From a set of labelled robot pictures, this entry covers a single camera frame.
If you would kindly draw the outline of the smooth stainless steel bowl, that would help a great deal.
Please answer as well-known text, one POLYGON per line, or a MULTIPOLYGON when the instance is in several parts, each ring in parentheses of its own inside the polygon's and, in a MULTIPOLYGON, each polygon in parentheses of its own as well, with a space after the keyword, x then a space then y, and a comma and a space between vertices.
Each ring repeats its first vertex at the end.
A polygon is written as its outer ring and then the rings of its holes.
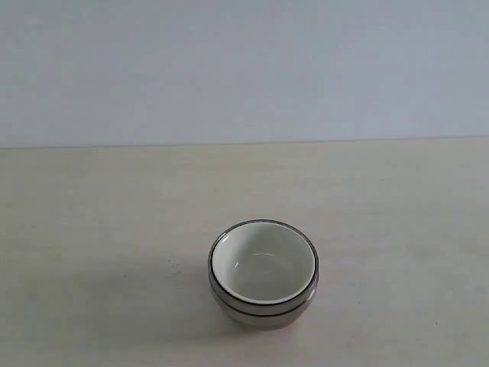
POLYGON ((317 281, 291 301, 260 305, 243 303, 211 284, 212 295, 224 313, 236 323, 253 330, 277 330, 295 322, 312 303, 316 288, 317 281))

